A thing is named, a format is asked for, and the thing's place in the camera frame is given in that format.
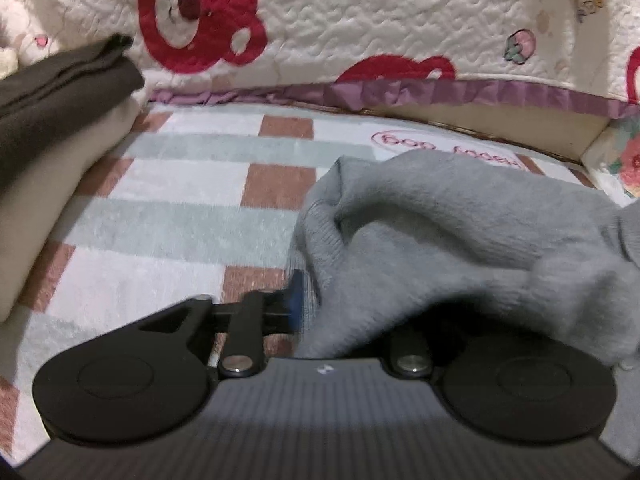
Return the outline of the grey knit cardigan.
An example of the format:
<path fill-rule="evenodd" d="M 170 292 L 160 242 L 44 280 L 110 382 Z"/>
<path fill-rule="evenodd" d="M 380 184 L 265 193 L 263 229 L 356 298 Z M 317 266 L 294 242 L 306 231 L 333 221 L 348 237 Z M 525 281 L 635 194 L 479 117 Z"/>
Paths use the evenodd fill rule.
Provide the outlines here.
<path fill-rule="evenodd" d="M 433 304 L 472 300 L 612 367 L 603 443 L 639 460 L 639 207 L 438 151 L 340 158 L 308 191 L 288 265 L 301 358 L 341 356 Z"/>

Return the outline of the folded cream garment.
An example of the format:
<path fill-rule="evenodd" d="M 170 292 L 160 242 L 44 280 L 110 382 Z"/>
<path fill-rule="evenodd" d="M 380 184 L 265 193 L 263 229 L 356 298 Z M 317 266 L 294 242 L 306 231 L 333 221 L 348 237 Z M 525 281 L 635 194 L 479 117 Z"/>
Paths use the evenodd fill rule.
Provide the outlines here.
<path fill-rule="evenodd" d="M 140 110 L 136 99 L 126 99 L 38 156 L 1 193 L 2 320 L 9 316 L 30 269 L 82 176 L 129 133 Z"/>

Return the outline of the folded dark brown garment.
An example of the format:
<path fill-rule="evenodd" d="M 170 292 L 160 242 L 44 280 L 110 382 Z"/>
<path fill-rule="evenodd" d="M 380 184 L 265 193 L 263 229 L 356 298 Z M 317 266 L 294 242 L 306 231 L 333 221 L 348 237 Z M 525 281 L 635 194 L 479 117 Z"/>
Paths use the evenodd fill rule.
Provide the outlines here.
<path fill-rule="evenodd" d="M 49 148 L 114 110 L 144 85 L 129 36 L 44 58 L 1 81 L 1 188 Z"/>

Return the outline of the colourful floral quilt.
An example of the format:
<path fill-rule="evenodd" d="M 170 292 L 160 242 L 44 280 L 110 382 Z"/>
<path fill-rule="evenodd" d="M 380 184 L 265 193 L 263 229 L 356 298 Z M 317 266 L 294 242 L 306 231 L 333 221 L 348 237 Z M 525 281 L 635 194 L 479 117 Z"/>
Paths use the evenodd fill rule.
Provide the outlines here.
<path fill-rule="evenodd" d="M 612 120 L 582 154 L 593 182 L 616 204 L 639 198 L 639 116 Z"/>

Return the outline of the white quilt with red bears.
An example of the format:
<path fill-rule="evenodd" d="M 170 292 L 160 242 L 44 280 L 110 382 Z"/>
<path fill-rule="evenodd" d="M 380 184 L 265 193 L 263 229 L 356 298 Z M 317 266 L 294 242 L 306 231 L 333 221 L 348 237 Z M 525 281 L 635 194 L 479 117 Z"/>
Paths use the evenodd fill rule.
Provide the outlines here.
<path fill-rule="evenodd" d="M 30 64 L 113 34 L 163 100 L 639 106 L 639 0 L 1 0 Z"/>

